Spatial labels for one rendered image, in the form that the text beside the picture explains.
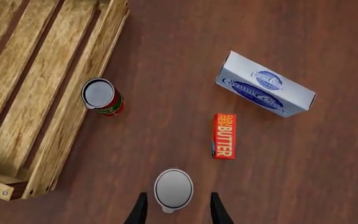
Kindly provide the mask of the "red butter box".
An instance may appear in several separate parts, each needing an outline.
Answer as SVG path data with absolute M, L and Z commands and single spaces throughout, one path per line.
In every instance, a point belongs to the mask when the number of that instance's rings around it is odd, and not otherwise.
M 211 153 L 215 159 L 236 158 L 236 115 L 217 113 L 213 118 Z

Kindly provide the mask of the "white cream cheese box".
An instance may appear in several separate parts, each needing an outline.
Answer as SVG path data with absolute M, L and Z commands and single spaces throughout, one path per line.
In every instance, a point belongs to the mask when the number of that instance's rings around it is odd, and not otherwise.
M 316 97 L 314 91 L 233 51 L 215 83 L 283 118 L 308 111 Z

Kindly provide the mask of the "red and green soup tin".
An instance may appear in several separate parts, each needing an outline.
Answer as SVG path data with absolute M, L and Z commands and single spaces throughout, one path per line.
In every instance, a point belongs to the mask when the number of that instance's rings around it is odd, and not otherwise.
M 105 116 L 116 116 L 124 109 L 125 101 L 111 82 L 104 78 L 93 78 L 81 90 L 81 98 L 88 110 Z

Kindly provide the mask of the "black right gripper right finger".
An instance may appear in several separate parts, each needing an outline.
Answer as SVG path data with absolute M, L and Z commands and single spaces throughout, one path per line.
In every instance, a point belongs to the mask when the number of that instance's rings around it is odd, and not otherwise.
M 211 193 L 210 212 L 213 224 L 234 224 L 217 192 Z

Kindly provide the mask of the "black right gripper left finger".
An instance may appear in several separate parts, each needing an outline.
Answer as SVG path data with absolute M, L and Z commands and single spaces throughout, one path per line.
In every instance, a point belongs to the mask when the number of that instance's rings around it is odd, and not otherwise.
M 141 192 L 131 213 L 125 220 L 125 224 L 145 224 L 147 218 L 147 210 L 147 193 Z

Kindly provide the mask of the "wooden slat tray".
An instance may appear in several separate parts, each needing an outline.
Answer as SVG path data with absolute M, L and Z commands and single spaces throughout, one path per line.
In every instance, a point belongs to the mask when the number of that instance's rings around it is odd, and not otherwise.
M 129 15 L 128 0 L 0 0 L 0 199 L 52 191 Z

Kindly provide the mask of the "silver-topped tin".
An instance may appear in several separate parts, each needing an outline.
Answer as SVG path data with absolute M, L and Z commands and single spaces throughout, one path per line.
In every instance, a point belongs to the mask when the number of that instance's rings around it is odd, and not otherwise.
M 181 169 L 163 171 L 154 183 L 154 197 L 166 214 L 185 208 L 194 194 L 191 177 Z

